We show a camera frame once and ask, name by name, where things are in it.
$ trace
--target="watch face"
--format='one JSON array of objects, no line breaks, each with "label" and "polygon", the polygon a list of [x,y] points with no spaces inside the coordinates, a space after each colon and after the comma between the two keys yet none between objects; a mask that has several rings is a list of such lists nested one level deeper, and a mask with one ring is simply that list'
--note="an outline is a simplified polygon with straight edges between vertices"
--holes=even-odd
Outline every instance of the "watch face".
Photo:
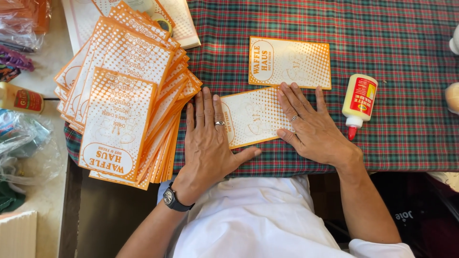
[{"label": "watch face", "polygon": [[164,198],[164,203],[165,203],[166,205],[171,204],[172,198],[173,198],[173,196],[172,196],[172,191],[168,189],[168,190],[164,193],[163,198]]}]

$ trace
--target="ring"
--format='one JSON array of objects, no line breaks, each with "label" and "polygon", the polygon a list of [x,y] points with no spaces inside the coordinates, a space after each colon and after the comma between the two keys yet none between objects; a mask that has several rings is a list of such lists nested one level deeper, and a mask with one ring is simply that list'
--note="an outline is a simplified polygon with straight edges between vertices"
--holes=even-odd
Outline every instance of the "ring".
[{"label": "ring", "polygon": [[291,119],[290,119],[290,122],[292,122],[293,120],[297,120],[298,119],[298,116],[297,115],[294,115]]}]

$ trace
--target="glue bottle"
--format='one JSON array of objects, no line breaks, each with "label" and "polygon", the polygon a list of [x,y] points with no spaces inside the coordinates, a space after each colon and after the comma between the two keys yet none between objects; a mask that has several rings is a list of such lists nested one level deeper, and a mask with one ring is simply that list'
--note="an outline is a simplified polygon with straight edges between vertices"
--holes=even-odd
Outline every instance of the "glue bottle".
[{"label": "glue bottle", "polygon": [[44,104],[39,93],[0,82],[0,108],[40,114]]},{"label": "glue bottle", "polygon": [[349,140],[354,139],[357,129],[362,127],[364,121],[370,120],[377,88],[378,82],[370,76],[354,74],[349,78],[342,109],[344,116],[347,117]]}]

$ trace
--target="green plaid fabric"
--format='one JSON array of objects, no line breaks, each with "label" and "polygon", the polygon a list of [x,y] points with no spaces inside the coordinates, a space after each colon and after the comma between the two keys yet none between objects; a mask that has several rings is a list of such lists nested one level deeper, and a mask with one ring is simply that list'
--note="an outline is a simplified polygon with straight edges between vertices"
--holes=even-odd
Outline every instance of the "green plaid fabric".
[{"label": "green plaid fabric", "polygon": [[[457,0],[189,0],[202,46],[189,50],[190,70],[213,93],[249,85],[249,37],[330,44],[331,117],[347,132],[341,113],[349,77],[379,82],[372,118],[353,141],[370,171],[459,171],[459,116],[447,111],[444,89],[459,82],[459,56],[448,46],[459,24]],[[304,90],[315,105],[313,90]],[[174,170],[185,162],[185,113]],[[230,176],[287,177],[333,167],[298,156],[282,140],[257,144],[260,157]]]}]

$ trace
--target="wristwatch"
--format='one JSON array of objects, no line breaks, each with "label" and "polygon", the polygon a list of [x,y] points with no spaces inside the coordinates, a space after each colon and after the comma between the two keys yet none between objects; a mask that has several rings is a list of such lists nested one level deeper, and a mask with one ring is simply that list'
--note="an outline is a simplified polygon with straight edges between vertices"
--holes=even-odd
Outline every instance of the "wristwatch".
[{"label": "wristwatch", "polygon": [[168,189],[164,192],[164,194],[162,195],[163,199],[164,199],[164,203],[167,205],[167,207],[173,209],[173,210],[176,210],[176,211],[179,211],[179,212],[186,212],[188,210],[191,210],[191,208],[193,208],[193,206],[195,205],[194,203],[190,206],[185,206],[183,204],[181,204],[177,198],[175,197],[175,191],[171,189],[171,186],[174,182],[171,182],[169,184],[169,187]]}]

